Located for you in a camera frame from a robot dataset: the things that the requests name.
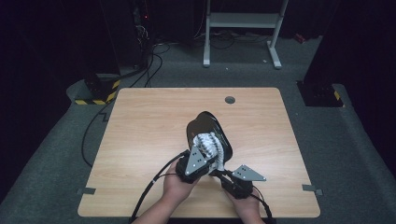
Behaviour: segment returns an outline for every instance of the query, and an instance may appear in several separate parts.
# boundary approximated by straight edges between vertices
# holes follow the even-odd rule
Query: yellow and black hazard tape
[[[110,94],[106,99],[76,99],[75,103],[77,105],[106,105],[114,100],[117,92],[117,88],[120,85],[120,81],[114,82]]]

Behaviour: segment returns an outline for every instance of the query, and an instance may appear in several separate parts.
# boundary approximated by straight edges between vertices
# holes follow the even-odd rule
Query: person's right hand
[[[236,214],[242,219],[245,224],[261,224],[262,217],[260,216],[260,204],[259,201],[253,197],[247,197],[246,199],[235,199],[227,190],[224,190],[227,197],[233,203],[233,208]],[[259,197],[259,192],[253,189],[252,194]]]

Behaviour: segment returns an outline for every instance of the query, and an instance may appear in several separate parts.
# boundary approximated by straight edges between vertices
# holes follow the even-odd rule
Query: gray carpet
[[[320,39],[301,45],[279,39],[276,49],[283,68],[275,70],[264,43],[235,43],[212,48],[211,66],[202,67],[203,48],[163,45],[155,49],[163,66],[151,87],[276,87],[280,89],[290,122],[318,196],[317,218],[279,218],[277,223],[396,223],[396,182],[363,130],[342,85],[334,85],[345,107],[306,107],[296,86],[304,79]],[[213,41],[217,47],[230,42]],[[154,58],[150,73],[160,65]],[[138,76],[121,82],[129,87]],[[135,87],[143,87],[145,78]],[[67,94],[73,99],[82,81]],[[74,105],[53,127],[0,206],[0,223],[122,223],[127,217],[80,217],[77,213],[90,167],[81,158],[85,130],[101,105]],[[105,112],[111,113],[112,105]],[[99,116],[84,144],[93,161],[106,128]],[[220,220],[170,220],[170,223],[220,223]]]

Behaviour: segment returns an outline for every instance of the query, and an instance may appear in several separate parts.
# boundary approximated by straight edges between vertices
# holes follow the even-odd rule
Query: wooden tabletop
[[[227,96],[235,99],[225,102]],[[186,127],[202,111],[219,121],[233,147],[227,170],[245,164],[267,178],[253,182],[274,217],[317,217],[317,198],[302,185],[310,179],[290,120],[275,88],[122,89],[115,102],[78,213],[130,217],[151,179],[188,149]],[[159,179],[138,215],[163,193]],[[173,217],[237,217],[215,177],[204,176]]]

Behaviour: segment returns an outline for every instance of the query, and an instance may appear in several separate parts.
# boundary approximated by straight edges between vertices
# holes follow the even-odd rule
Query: person's left hand
[[[171,203],[175,206],[178,206],[189,197],[192,189],[195,187],[199,180],[195,180],[192,184],[182,182],[178,175],[176,175],[177,162],[178,160],[174,161],[166,172],[167,176],[163,181],[162,196],[163,200],[166,200],[168,203]]]

